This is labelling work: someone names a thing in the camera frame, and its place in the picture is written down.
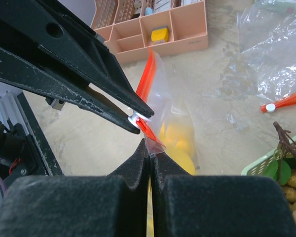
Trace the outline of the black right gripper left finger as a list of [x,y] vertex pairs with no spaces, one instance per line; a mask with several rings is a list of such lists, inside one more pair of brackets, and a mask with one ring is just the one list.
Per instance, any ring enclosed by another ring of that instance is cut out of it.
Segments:
[[107,176],[19,178],[0,207],[0,237],[144,237],[148,166],[141,141]]

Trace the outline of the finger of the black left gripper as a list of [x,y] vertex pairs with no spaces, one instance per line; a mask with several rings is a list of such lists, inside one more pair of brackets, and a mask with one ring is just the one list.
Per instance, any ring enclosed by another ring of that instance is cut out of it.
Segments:
[[56,0],[0,0],[0,47],[146,117],[154,114],[100,36]]
[[52,97],[90,111],[113,124],[131,132],[140,131],[128,120],[128,115],[104,95],[72,84],[52,71],[43,71],[15,54],[0,47],[0,82]]

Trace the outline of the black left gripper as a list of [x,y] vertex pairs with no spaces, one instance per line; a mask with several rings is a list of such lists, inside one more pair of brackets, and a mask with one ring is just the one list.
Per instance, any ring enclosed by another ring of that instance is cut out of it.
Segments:
[[23,93],[0,97],[0,192],[18,178],[63,172]]

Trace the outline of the fake brown grape bunch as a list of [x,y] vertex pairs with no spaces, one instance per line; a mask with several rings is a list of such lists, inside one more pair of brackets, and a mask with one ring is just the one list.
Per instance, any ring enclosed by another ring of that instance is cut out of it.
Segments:
[[276,181],[282,188],[289,203],[291,212],[296,211],[296,142],[289,142],[290,131],[285,130],[278,122],[273,123],[279,142],[275,148],[273,162],[267,167],[264,176]]

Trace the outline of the clear zip bag yellow food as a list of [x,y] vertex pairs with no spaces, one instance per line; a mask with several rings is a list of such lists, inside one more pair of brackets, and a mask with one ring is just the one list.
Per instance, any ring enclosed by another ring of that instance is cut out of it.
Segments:
[[197,170],[194,126],[152,50],[136,93],[154,111],[150,118],[139,112],[128,118],[142,131],[148,153],[147,235],[195,236],[197,220],[189,194]]

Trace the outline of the clear zip bag brown food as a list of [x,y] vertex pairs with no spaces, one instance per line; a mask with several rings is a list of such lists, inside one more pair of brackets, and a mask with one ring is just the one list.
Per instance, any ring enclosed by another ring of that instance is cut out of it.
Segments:
[[221,94],[260,98],[262,113],[296,105],[296,0],[257,0],[237,15],[239,53]]

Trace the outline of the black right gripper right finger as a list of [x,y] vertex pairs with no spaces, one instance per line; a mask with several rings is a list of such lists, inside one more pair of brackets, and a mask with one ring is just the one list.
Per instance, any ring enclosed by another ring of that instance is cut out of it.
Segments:
[[296,237],[280,186],[265,176],[193,176],[165,153],[150,157],[157,237]]

